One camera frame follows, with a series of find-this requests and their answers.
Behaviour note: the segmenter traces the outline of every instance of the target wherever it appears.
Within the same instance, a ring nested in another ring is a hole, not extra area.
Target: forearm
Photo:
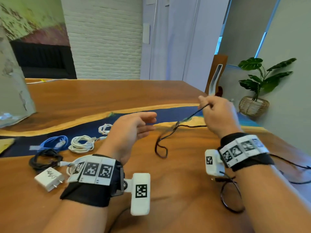
[[[103,233],[107,222],[108,207],[100,208],[75,201],[62,200],[50,219],[44,233]]]
[[[311,204],[274,166],[253,165],[235,174],[256,233],[308,232],[311,229]]]

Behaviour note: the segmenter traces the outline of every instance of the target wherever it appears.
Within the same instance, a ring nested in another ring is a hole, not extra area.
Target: wicker pot
[[[252,97],[244,96],[239,103],[239,109],[245,115],[259,117],[266,112],[269,105],[270,103],[264,99],[258,98],[257,101],[253,101]]]

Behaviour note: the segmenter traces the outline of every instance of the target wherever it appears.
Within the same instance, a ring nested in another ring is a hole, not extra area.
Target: right hand
[[[233,104],[218,96],[199,96],[200,108],[203,109],[204,121],[209,130],[220,139],[236,132],[243,132]]]

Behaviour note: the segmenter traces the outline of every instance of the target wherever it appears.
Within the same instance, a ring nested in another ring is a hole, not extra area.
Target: potted plant
[[[293,63],[296,58],[291,58],[289,60],[283,61],[281,63],[278,63],[275,66],[272,66],[271,68],[265,70],[265,68],[262,66],[262,59],[261,58],[254,58],[251,57],[245,61],[241,61],[239,63],[239,67],[243,70],[258,70],[260,75],[255,76],[249,74],[248,79],[239,80],[239,83],[241,86],[243,86],[247,90],[253,91],[255,94],[253,97],[243,97],[240,101],[239,108],[240,111],[243,114],[249,115],[249,116],[260,116],[262,115],[266,109],[269,106],[269,102],[260,99],[259,94],[262,92],[262,90],[266,93],[271,92],[278,84],[280,83],[281,78],[284,78],[288,75],[290,75],[293,71],[288,72],[276,72],[276,74],[273,74],[273,71],[275,69],[284,68],[291,63]]]

